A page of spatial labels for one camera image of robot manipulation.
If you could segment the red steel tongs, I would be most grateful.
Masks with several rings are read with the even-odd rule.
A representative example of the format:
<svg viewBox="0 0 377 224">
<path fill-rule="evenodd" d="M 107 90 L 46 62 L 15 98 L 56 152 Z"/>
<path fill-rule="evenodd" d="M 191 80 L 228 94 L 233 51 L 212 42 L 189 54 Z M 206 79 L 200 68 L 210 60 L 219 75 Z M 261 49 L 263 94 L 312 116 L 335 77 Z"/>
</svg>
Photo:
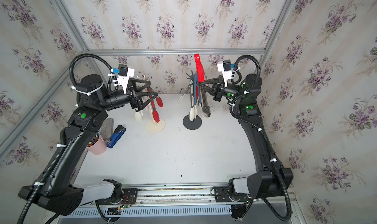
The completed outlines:
<svg viewBox="0 0 377 224">
<path fill-rule="evenodd" d="M 156 105 L 158 105 L 160 108 L 162 108 L 164 106 L 163 101 L 159 96 L 157 96 L 155 100 L 151 101 L 151 109 L 152 109 L 153 120 L 156 123 L 159 123 L 160 122 L 160 116 L 157 112 Z"/>
</svg>

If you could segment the cream steel tongs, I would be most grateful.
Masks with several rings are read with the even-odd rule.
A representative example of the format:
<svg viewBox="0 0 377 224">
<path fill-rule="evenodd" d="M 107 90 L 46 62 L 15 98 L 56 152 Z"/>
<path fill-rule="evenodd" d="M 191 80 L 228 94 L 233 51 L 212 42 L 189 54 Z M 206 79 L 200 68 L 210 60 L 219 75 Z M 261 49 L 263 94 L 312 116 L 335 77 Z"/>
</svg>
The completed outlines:
<svg viewBox="0 0 377 224">
<path fill-rule="evenodd" d="M 184 96 L 185 96 L 185 95 L 187 94 L 187 92 L 191 89 L 192 84 L 193 84 L 193 81 L 192 81 L 192 80 L 189 80 L 189 84 L 188 84 L 188 86 L 186 87 L 185 91 L 184 91 L 184 92 L 182 93 L 182 95 L 180 96 L 178 103 L 181 103 L 181 102 L 183 101 Z"/>
</svg>

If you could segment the cream utensil rack stand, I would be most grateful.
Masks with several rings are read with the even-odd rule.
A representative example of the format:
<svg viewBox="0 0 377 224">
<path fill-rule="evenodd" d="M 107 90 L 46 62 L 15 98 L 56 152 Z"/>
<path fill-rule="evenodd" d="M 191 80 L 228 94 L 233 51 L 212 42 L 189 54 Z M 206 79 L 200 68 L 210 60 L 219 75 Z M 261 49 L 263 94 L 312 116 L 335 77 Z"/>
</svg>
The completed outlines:
<svg viewBox="0 0 377 224">
<path fill-rule="evenodd" d="M 150 116 L 150 119 L 148 119 L 146 124 L 145 124 L 146 131 L 149 132 L 149 133 L 154 133 L 154 134 L 161 132 L 165 128 L 165 125 L 166 125 L 164 119 L 160 117 L 159 123 L 156 123 L 153 120 L 151 103 L 145 108 L 145 110 L 148 113 L 148 115 Z"/>
</svg>

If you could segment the dark grey utensil rack stand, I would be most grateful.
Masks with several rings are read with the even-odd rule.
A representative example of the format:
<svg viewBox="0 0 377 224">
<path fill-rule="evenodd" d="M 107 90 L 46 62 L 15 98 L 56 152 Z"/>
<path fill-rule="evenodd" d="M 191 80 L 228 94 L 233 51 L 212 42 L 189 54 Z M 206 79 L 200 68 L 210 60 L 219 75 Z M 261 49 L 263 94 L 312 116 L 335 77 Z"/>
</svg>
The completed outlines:
<svg viewBox="0 0 377 224">
<path fill-rule="evenodd" d="M 190 111 L 183 119 L 183 125 L 189 130 L 197 130 L 202 125 L 202 119 L 198 114 L 199 106 L 201 106 L 201 93 L 199 88 L 199 78 L 196 73 L 187 73 L 189 84 L 185 91 L 182 93 L 179 102 L 181 102 L 185 95 L 189 94 Z"/>
</svg>

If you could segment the white tongs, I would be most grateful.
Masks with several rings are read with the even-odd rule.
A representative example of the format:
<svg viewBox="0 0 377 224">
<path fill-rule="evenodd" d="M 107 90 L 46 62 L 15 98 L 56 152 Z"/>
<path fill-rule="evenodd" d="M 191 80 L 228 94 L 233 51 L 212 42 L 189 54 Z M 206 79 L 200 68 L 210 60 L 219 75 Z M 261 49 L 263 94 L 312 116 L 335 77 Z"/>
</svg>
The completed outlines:
<svg viewBox="0 0 377 224">
<path fill-rule="evenodd" d="M 135 111 L 135 120 L 141 123 L 143 120 L 143 110 Z"/>
</svg>

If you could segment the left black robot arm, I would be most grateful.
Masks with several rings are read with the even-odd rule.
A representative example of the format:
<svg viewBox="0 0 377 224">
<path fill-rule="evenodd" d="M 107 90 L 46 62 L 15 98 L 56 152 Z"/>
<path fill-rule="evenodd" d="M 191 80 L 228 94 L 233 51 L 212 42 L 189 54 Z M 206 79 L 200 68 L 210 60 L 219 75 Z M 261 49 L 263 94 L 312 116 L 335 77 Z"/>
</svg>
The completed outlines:
<svg viewBox="0 0 377 224">
<path fill-rule="evenodd" d="M 18 196 L 26 204 L 18 218 L 25 221 L 32 204 L 37 204 L 56 215 L 67 216 L 79 206 L 107 199 L 119 202 L 123 198 L 121 183 L 105 179 L 94 185 L 75 187 L 70 179 L 83 152 L 99 132 L 108 112 L 130 105 L 136 111 L 143 110 L 158 94 L 149 92 L 149 81 L 134 78 L 134 70 L 126 65 L 111 68 L 109 81 L 104 83 L 101 76 L 91 74 L 77 82 L 74 68 L 79 60 L 93 58 L 94 54 L 80 54 L 69 65 L 68 74 L 72 88 L 77 94 L 77 108 L 72 113 L 67 126 L 60 132 L 57 150 L 34 184 L 20 189 Z"/>
</svg>

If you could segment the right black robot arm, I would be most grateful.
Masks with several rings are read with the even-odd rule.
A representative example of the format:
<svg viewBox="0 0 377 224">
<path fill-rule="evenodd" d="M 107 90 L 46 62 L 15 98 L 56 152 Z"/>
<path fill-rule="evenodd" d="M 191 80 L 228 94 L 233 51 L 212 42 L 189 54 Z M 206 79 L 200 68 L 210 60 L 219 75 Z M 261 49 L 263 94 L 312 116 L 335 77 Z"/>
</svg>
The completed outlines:
<svg viewBox="0 0 377 224">
<path fill-rule="evenodd" d="M 294 178 L 291 168 L 285 168 L 278 158 L 263 125 L 257 96 L 261 93 L 261 66 L 251 55 L 242 55 L 235 63 L 217 63 L 221 75 L 199 83 L 199 87 L 220 102 L 226 97 L 230 114 L 243 128 L 253 152 L 256 173 L 232 178 L 226 193 L 235 205 L 231 216 L 242 220 L 254 200 L 261 199 L 281 221 L 288 222 L 292 205 L 288 188 Z"/>
</svg>

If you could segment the blue stapler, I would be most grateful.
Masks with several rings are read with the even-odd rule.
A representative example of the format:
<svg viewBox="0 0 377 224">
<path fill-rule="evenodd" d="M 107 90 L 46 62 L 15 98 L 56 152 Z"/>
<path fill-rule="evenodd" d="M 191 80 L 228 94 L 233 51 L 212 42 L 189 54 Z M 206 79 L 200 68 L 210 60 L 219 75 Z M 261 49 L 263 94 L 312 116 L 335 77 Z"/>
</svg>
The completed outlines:
<svg viewBox="0 0 377 224">
<path fill-rule="evenodd" d="M 126 128 L 123 125 L 118 125 L 111 135 L 110 139 L 107 141 L 107 147 L 113 148 L 125 132 Z"/>
</svg>

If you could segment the grey whiteboard eraser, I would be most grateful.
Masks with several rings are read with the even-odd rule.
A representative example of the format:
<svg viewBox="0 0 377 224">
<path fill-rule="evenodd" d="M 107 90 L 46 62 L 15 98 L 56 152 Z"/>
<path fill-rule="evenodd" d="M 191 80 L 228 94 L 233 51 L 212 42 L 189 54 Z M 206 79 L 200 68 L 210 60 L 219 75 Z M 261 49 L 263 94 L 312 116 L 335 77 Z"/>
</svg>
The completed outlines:
<svg viewBox="0 0 377 224">
<path fill-rule="evenodd" d="M 100 136 L 103 137 L 104 141 L 108 141 L 113 135 L 113 131 L 114 131 L 113 127 L 114 127 L 114 119 L 107 118 L 103 122 L 100 128 Z"/>
</svg>

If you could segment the pink cup of pens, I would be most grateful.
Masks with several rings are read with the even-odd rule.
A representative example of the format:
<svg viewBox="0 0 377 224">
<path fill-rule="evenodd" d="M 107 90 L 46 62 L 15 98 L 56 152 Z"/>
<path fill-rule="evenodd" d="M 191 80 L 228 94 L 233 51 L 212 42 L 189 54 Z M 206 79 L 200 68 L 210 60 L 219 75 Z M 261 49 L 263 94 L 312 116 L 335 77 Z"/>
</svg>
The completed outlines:
<svg viewBox="0 0 377 224">
<path fill-rule="evenodd" d="M 104 138 L 102 137 L 102 135 L 100 135 L 96 141 L 96 143 L 94 143 L 92 146 L 87 146 L 85 148 L 85 151 L 86 152 L 90 152 L 92 153 L 93 155 L 101 155 L 103 153 L 105 153 L 105 151 L 107 150 L 107 144 L 106 142 L 104 141 Z"/>
</svg>

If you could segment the aluminium front rail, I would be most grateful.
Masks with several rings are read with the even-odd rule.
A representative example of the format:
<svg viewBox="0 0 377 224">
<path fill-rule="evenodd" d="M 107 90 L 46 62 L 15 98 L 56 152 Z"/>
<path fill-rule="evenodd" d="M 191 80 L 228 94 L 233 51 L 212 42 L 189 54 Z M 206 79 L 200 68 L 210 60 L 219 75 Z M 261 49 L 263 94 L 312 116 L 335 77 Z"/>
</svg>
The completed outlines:
<svg viewBox="0 0 377 224">
<path fill-rule="evenodd" d="M 138 189 L 132 207 L 211 205 L 217 204 L 214 187 L 225 187 L 227 182 L 212 183 L 167 183 L 167 184 L 123 184 L 124 189 Z"/>
</svg>

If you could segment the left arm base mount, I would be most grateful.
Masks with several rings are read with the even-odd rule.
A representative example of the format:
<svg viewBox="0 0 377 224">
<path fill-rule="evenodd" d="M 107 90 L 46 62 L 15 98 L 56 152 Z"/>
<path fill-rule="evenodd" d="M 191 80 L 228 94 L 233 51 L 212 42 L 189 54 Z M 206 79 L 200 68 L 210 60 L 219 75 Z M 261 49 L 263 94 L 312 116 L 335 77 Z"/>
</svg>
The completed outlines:
<svg viewBox="0 0 377 224">
<path fill-rule="evenodd" d="M 126 208 L 130 208 L 136 204 L 137 195 L 139 189 L 124 189 L 122 184 L 112 179 L 104 179 L 104 182 L 112 184 L 114 186 L 113 192 L 108 198 L 103 198 L 95 201 L 97 210 L 100 212 L 100 216 L 107 222 L 115 222 L 119 219 L 122 211 Z M 117 208 L 108 208 L 107 210 L 101 209 L 104 205 L 117 205 Z"/>
</svg>

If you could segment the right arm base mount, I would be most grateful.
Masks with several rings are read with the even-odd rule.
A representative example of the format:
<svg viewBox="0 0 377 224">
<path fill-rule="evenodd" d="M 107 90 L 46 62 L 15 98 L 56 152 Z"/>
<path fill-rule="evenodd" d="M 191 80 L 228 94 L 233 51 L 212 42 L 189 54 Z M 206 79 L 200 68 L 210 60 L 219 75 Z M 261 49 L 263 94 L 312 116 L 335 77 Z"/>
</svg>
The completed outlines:
<svg viewBox="0 0 377 224">
<path fill-rule="evenodd" d="M 222 202 L 241 202 L 241 204 L 232 204 L 230 207 L 231 217 L 235 221 L 242 221 L 250 210 L 254 198 L 250 194 L 236 192 L 235 180 L 238 183 L 246 181 L 245 177 L 232 178 L 227 186 L 214 186 L 210 190 L 210 194 L 215 198 L 216 203 Z"/>
</svg>

